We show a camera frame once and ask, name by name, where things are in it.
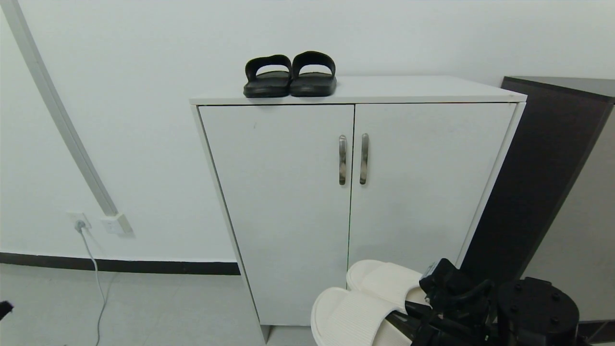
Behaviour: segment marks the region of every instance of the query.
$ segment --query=white slipper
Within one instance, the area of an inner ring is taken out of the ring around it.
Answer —
[[[318,346],[409,346],[412,341],[385,320],[395,304],[359,291],[329,288],[312,307]]]
[[[425,292],[419,286],[423,274],[393,263],[360,260],[346,274],[346,283],[353,291],[360,291],[395,304],[406,313],[405,302],[425,303]]]

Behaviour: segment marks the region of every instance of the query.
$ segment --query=white cable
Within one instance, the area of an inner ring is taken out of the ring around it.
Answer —
[[[100,315],[98,316],[98,323],[96,326],[96,334],[97,334],[96,346],[98,346],[98,344],[100,343],[100,319],[103,318],[103,311],[105,310],[105,306],[107,305],[107,299],[105,298],[105,295],[103,294],[102,287],[100,287],[100,280],[98,279],[98,264],[96,263],[94,256],[92,256],[92,252],[90,252],[90,248],[88,247],[87,241],[85,240],[85,236],[83,235],[84,227],[85,227],[85,222],[81,220],[77,221],[77,223],[75,224],[75,229],[81,235],[81,239],[83,239],[83,243],[85,244],[85,249],[87,250],[87,254],[90,255],[90,259],[94,263],[94,273],[96,274],[96,283],[98,284],[98,290],[100,291],[100,296],[103,298],[103,308],[100,309]]]

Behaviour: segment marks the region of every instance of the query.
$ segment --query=slide sandal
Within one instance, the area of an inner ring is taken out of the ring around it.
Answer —
[[[359,291],[329,288],[312,307],[318,346],[409,346],[412,341],[385,318],[395,304]]]
[[[322,65],[331,70],[331,73],[307,72],[301,69],[308,65]],[[296,97],[323,97],[335,91],[335,63],[327,54],[307,51],[293,59],[293,81],[290,83],[290,94]]]
[[[346,274],[346,283],[353,291],[360,291],[395,304],[397,311],[406,313],[405,302],[425,303],[425,292],[419,286],[423,274],[393,263],[360,260]]]
[[[286,66],[288,71],[270,71],[256,74],[258,69],[268,65]],[[244,85],[244,95],[250,98],[288,96],[292,68],[290,59],[281,54],[250,60],[245,64],[245,76],[248,78],[248,83]]]

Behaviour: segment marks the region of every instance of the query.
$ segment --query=floor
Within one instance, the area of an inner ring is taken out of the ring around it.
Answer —
[[[100,279],[108,292],[100,346],[262,344],[239,276],[100,273]],[[95,344],[101,298],[93,272],[2,264],[0,297],[15,305],[0,323],[2,345]]]

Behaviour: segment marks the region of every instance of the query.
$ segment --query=wall switch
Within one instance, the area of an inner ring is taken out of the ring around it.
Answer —
[[[132,228],[124,214],[118,214],[111,217],[103,217],[100,219],[107,233],[115,235],[123,235],[132,232]]]
[[[85,222],[85,227],[87,229],[91,229],[92,228],[92,225],[87,220],[87,218],[85,217],[84,213],[82,213],[82,212],[74,212],[74,211],[67,211],[66,215],[68,215],[68,218],[71,220],[71,223],[73,224],[73,227],[75,227],[75,225],[77,224],[77,221],[82,220],[83,222]]]

